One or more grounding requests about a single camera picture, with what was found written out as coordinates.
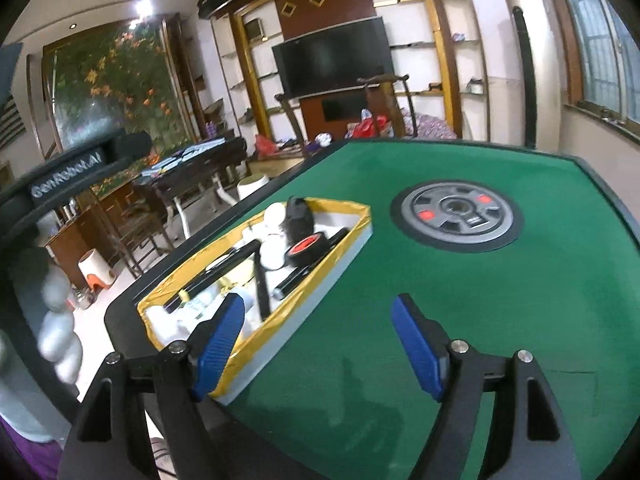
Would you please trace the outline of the white gloved hand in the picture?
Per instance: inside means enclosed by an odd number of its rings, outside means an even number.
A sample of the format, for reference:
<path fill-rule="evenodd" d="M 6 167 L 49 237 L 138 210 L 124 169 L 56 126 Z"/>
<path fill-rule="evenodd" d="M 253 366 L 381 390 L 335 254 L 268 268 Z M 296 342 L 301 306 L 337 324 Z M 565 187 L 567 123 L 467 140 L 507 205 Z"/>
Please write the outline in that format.
<path fill-rule="evenodd" d="M 1 265 L 1 417 L 30 442 L 63 446 L 79 408 L 72 291 L 42 247 L 13 247 Z"/>

